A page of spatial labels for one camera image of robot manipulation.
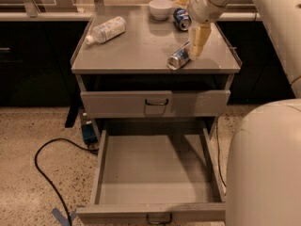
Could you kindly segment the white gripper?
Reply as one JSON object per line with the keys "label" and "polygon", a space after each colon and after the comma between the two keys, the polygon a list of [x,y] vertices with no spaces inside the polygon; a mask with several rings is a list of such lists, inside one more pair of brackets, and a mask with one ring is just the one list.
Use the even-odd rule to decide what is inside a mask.
{"label": "white gripper", "polygon": [[189,40],[191,42],[189,57],[197,60],[202,53],[208,38],[211,35],[211,25],[225,10],[230,0],[175,0],[174,8],[188,9],[188,13],[193,21],[199,24],[192,24],[189,30]]}

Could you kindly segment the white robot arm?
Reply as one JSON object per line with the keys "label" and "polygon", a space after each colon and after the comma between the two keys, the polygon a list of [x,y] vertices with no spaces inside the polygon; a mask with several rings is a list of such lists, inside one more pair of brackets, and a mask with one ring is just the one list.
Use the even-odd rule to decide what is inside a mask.
{"label": "white robot arm", "polygon": [[[178,0],[193,23],[197,59],[230,0]],[[300,92],[301,0],[252,0],[293,93]],[[234,132],[227,165],[226,226],[301,226],[301,99],[248,113]]]}

